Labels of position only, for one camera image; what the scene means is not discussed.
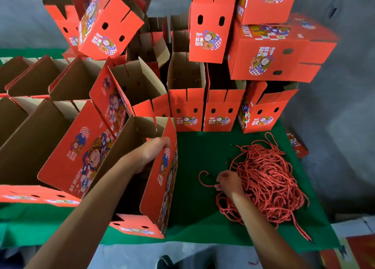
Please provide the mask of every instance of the pile of red rope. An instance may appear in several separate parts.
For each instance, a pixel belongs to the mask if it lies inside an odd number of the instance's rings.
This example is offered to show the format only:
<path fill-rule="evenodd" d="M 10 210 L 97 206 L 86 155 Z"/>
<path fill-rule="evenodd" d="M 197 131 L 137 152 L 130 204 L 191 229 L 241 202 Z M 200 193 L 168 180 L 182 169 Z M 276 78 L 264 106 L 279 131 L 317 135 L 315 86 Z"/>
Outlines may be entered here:
<path fill-rule="evenodd" d="M 272 136 L 275 144 L 267 138 L 267 135 Z M 249 146 L 237 146 L 242 153 L 232 161 L 229 169 L 238 173 L 244 192 L 269 222 L 276 224 L 277 228 L 285 221 L 293 221 L 300 234 L 312 242 L 312 239 L 298 225 L 293 214 L 293 211 L 303 206 L 305 198 L 307 206 L 309 200 L 297 186 L 292 176 L 292 165 L 282 157 L 285 153 L 279 150 L 273 135 L 267 132 L 265 138 L 266 141 L 253 141 Z M 261 143 L 266 143 L 271 148 L 265 148 Z M 246 157 L 245 161 L 235 162 L 242 156 Z M 206 187 L 213 187 L 213 185 L 202 183 L 200 179 L 202 172 L 199 173 L 200 183 Z M 228 219 L 243 225 L 237 208 L 224 192 L 217 194 L 216 205 Z"/>

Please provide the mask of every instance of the gray wall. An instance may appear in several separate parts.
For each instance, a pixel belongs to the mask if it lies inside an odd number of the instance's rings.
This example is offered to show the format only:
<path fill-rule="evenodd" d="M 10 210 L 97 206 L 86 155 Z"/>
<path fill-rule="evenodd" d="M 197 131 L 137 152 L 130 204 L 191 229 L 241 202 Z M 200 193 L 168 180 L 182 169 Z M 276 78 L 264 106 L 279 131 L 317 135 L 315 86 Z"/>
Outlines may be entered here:
<path fill-rule="evenodd" d="M 190 0 L 153 0 L 150 16 L 187 12 Z M 285 115 L 310 149 L 303 165 L 326 210 L 374 205 L 374 0 L 296 0 L 300 11 L 334 30 L 341 42 Z M 0 47 L 68 45 L 41 0 L 0 1 Z"/>

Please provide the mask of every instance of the forearm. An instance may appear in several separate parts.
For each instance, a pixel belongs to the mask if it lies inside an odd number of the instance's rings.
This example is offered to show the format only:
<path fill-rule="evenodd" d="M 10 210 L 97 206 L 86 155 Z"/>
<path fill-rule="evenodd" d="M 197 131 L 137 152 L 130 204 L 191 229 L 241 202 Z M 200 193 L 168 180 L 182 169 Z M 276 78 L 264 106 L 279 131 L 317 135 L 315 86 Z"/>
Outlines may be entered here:
<path fill-rule="evenodd" d="M 236 205 L 264 268 L 307 268 L 303 259 L 245 195 L 235 194 Z"/>
<path fill-rule="evenodd" d="M 99 245 L 138 158 L 121 158 L 41 247 L 26 268 L 87 268 Z"/>

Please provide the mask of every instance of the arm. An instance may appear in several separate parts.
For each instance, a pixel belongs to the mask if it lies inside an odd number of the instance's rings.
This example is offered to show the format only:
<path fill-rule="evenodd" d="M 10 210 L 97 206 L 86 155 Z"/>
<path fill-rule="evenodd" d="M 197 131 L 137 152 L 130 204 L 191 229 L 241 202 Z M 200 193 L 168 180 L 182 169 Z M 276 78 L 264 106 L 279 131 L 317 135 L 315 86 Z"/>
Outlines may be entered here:
<path fill-rule="evenodd" d="M 245 195 L 241 179 L 236 172 L 229 170 L 221 172 L 217 181 L 219 184 L 216 184 L 215 188 L 224 191 L 236 205 L 263 268 L 308 267 Z"/>
<path fill-rule="evenodd" d="M 74 268 L 87 268 L 133 174 L 141 172 L 168 145 L 168 137 L 150 139 L 119 159 L 26 268 L 70 268 L 72 264 Z"/>

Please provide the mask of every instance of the green table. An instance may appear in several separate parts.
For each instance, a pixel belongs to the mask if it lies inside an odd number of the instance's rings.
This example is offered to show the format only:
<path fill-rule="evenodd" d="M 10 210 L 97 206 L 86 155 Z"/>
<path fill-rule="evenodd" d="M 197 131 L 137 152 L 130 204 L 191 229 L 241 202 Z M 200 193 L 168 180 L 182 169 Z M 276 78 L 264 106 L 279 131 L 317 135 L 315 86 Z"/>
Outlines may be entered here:
<path fill-rule="evenodd" d="M 61 58 L 60 50 L 36 50 L 38 53 L 32 51 L 12 50 L 5 53 L 0 49 L 0 57 L 17 54 L 41 57 L 43 54 L 49 54 Z M 295 216 L 315 244 L 306 241 L 292 222 L 281 224 L 278 232 L 298 252 L 339 247 L 338 239 L 279 121 L 271 132 L 279 148 L 287 153 L 285 159 L 292 163 L 293 175 L 299 187 L 310 199 L 310 207 L 297 210 Z M 108 227 L 101 243 L 111 245 L 184 241 L 252 245 L 244 226 L 233 223 L 220 214 L 215 204 L 216 190 L 202 186 L 198 174 L 201 170 L 206 170 L 217 175 L 228 169 L 229 160 L 240 153 L 236 144 L 243 146 L 256 139 L 264 139 L 264 132 L 244 135 L 237 122 L 232 132 L 178 133 L 179 169 L 166 239 L 131 236 Z M 214 183 L 212 177 L 202 176 L 202 179 L 206 183 Z M 0 204 L 2 247 L 45 243 L 72 210 L 52 205 Z"/>

